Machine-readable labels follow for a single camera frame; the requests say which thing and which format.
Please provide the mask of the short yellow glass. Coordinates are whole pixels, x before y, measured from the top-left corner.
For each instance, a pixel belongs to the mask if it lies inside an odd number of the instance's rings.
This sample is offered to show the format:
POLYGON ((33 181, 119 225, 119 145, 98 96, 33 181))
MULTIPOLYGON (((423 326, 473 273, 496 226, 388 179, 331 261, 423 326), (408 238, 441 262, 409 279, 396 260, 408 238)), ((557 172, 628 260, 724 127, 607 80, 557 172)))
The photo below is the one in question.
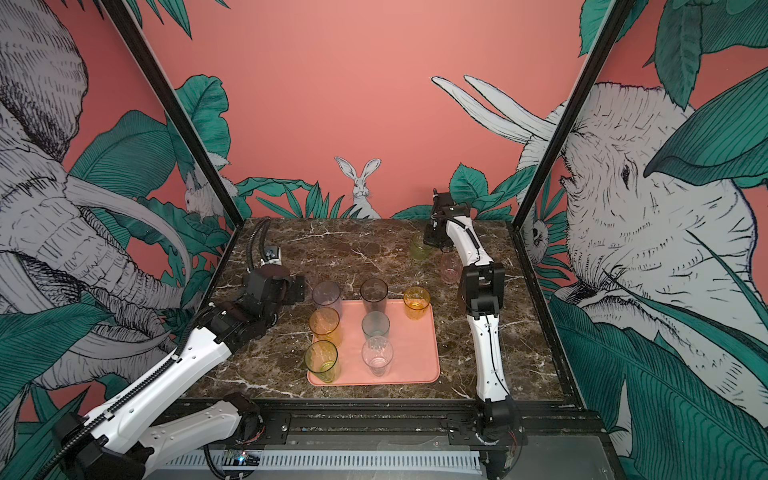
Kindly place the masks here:
POLYGON ((426 315, 431 304, 429 291, 421 286, 412 286, 403 294, 405 313, 411 320, 419 320, 426 315))

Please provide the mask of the pink clear glass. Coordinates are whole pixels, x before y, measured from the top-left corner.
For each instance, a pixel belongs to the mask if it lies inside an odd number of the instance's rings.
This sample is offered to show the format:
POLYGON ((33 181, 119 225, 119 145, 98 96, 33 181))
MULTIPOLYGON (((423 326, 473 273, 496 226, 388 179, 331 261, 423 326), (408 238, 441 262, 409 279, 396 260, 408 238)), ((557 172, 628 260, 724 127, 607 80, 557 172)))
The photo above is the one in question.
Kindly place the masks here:
POLYGON ((439 260, 439 274, 442 281, 448 285, 458 284, 463 267, 463 262, 457 253, 444 253, 439 260))

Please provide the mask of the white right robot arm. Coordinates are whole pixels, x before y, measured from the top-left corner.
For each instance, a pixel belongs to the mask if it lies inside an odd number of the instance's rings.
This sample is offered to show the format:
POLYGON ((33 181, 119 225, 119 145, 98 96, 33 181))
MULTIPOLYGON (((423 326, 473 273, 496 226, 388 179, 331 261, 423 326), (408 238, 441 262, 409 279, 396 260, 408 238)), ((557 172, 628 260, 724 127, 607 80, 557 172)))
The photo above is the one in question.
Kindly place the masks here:
POLYGON ((424 243, 444 251, 454 248, 462 262, 458 299, 475 353, 478 438, 490 445, 507 440, 522 443, 524 430, 506 382, 500 347, 505 268, 484 249, 469 206, 456 203, 448 192, 432 194, 424 243))

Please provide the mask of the tall yellow glass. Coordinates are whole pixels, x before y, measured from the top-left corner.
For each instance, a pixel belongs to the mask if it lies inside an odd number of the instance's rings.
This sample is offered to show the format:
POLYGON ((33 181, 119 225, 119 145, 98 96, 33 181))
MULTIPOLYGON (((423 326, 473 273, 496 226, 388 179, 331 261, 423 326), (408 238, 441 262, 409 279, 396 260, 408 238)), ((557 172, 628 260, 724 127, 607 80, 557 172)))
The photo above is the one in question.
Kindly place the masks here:
POLYGON ((329 341, 339 347, 343 340, 340 316, 331 307, 316 309, 310 316, 309 328, 315 341, 329 341))

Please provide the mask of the white perforated strip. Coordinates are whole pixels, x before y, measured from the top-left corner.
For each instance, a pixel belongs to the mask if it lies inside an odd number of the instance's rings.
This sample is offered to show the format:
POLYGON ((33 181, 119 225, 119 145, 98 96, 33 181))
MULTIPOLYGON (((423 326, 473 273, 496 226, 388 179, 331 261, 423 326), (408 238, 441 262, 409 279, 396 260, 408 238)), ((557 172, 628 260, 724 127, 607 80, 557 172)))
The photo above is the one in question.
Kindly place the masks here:
POLYGON ((484 467, 474 451, 212 450, 211 460, 235 471, 434 471, 479 475, 484 467))

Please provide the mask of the green glass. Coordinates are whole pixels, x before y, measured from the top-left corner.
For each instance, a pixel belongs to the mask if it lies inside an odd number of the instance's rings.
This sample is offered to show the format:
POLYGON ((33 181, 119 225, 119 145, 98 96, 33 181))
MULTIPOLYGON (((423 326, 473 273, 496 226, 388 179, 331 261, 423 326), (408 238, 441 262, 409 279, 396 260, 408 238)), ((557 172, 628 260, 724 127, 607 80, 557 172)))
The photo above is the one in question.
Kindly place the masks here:
POLYGON ((411 239, 409 246, 410 258, 417 262, 427 260, 432 254, 432 248, 424 243, 424 236, 417 232, 411 239))
POLYGON ((340 373, 339 352, 336 345, 328 340, 313 342, 305 351, 304 365, 315 379, 334 383, 340 373))

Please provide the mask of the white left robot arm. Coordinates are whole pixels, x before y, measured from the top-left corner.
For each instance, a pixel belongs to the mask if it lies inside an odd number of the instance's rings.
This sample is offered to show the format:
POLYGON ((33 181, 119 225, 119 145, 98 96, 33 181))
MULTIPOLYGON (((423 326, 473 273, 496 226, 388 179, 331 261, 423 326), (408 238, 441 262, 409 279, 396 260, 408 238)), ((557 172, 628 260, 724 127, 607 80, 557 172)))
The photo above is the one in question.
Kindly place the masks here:
POLYGON ((142 479, 159 448, 143 434, 197 380, 250 341, 262 338, 283 306, 304 299, 305 279, 267 247, 270 219, 257 221, 246 247, 247 273, 233 301, 211 302, 189 321, 176 348, 120 394, 86 416, 68 413, 54 426, 56 449, 36 473, 61 471, 69 479, 142 479))

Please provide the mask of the clear colourless glass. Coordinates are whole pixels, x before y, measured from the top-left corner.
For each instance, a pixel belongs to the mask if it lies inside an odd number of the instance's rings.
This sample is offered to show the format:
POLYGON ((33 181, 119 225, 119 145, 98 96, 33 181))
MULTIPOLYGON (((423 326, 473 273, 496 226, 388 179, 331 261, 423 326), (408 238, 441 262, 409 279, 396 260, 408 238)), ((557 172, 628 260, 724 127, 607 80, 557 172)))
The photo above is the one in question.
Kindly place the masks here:
POLYGON ((394 358, 394 347, 385 336, 372 336, 362 346, 361 356, 374 376, 384 376, 394 358))

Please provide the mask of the pink tray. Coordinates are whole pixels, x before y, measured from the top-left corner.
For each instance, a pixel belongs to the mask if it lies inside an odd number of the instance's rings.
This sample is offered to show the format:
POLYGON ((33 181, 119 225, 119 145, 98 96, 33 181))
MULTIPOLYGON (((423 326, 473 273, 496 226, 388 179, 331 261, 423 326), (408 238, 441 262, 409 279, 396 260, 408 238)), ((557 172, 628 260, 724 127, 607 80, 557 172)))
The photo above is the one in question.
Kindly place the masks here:
MULTIPOLYGON (((314 311, 302 321, 311 335, 308 321, 314 311)), ((391 324, 387 338, 394 347, 394 358, 388 372, 382 377, 374 376, 361 356, 362 346, 367 340, 361 329, 361 321, 367 313, 363 301, 343 301, 340 316, 343 340, 339 347, 336 346, 339 352, 339 376, 334 383, 325 384, 312 377, 305 367, 311 384, 318 387, 396 385, 432 383, 438 379, 440 364, 431 307, 421 319, 411 320, 405 313, 401 299, 387 301, 385 314, 391 324)))

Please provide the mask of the clear blue tall glass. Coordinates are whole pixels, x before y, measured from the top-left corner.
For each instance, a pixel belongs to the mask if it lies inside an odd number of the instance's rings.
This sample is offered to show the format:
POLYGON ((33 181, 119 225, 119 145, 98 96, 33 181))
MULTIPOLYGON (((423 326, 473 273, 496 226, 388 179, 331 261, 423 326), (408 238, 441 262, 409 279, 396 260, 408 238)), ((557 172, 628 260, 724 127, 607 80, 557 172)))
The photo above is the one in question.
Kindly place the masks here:
POLYGON ((338 283, 330 280, 318 283, 312 290, 312 301, 317 308, 331 308, 342 316, 342 290, 338 283))

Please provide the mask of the dark smoky glass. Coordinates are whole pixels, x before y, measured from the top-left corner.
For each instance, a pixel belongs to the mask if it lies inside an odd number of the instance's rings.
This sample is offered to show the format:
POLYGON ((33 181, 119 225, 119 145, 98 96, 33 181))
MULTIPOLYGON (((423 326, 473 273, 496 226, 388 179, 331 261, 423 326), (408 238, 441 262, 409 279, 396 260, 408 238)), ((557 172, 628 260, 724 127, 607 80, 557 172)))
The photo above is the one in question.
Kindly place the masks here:
POLYGON ((359 289, 365 310, 384 313, 388 299, 388 284, 380 278, 365 280, 359 289))

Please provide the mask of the black left corner post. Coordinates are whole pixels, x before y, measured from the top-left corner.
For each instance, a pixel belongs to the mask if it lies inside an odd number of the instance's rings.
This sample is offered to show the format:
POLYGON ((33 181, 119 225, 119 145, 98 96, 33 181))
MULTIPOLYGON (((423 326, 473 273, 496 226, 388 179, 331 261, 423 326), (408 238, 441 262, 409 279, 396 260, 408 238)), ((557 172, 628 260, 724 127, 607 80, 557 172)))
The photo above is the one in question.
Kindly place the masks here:
POLYGON ((233 221, 235 229, 241 228, 244 225, 243 217, 240 215, 231 195, 227 192, 218 171, 214 168, 209 158, 203 141, 194 128, 189 115, 181 105, 176 91, 170 85, 167 75, 147 44, 129 7, 124 1, 116 0, 101 1, 101 5, 130 50, 155 95, 160 100, 165 113, 170 117, 171 123, 181 137, 182 143, 190 151, 217 199, 222 204, 225 213, 233 221))

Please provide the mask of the frosted teal glass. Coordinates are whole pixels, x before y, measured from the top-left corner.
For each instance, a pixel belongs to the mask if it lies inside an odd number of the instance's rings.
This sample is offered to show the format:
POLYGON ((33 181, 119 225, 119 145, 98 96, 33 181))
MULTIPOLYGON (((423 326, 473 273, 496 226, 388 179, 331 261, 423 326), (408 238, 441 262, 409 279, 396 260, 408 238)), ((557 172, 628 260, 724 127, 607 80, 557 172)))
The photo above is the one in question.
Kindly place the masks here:
POLYGON ((378 336, 387 337, 390 326, 389 317, 381 311, 371 311, 361 321, 361 329, 366 339, 378 336))

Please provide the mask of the black right corner post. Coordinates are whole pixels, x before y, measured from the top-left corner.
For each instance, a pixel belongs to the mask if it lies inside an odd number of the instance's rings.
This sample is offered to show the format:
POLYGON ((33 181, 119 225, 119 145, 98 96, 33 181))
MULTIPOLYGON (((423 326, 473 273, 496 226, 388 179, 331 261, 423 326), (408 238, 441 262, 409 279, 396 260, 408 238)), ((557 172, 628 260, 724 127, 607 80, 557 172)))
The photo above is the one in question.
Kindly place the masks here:
POLYGON ((589 96, 590 90, 599 76, 605 61, 618 38, 624 23, 629 17, 635 2, 630 0, 612 1, 607 15, 599 30, 595 43, 593 44, 582 72, 576 82, 572 94, 565 105, 561 119, 556 125, 555 132, 551 140, 548 141, 547 149, 539 163, 535 175, 529 185, 528 191, 522 205, 511 223, 514 231, 522 229, 524 220, 527 218, 533 203, 542 189, 544 181, 547 179, 551 168, 561 154, 568 135, 581 110, 589 96))

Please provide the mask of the black front rail base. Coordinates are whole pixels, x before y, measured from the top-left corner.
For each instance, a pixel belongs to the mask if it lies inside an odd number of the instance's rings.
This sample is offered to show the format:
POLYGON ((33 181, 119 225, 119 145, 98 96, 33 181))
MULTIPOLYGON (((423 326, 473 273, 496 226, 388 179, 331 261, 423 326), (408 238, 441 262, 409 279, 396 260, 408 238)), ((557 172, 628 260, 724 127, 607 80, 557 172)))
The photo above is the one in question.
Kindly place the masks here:
POLYGON ((232 449, 284 445, 299 434, 435 434, 480 454, 490 479, 509 474, 536 436, 596 437, 611 475, 625 478, 599 414, 574 404, 508 400, 250 399, 239 392, 219 402, 183 399, 163 409, 130 441, 127 456, 150 473, 209 444, 232 449))

